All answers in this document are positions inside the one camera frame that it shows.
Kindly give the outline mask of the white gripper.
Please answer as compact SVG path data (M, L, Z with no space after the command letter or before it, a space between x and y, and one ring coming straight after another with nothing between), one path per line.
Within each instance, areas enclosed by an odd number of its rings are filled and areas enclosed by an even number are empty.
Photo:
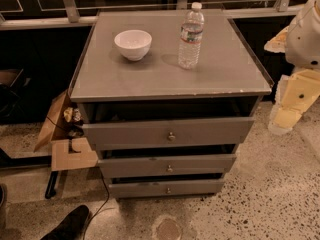
M264 49L272 53L286 52L289 27L283 28L266 42ZM282 75L276 89L268 129L275 135L290 132L302 115L320 96L320 71L299 68L292 75Z

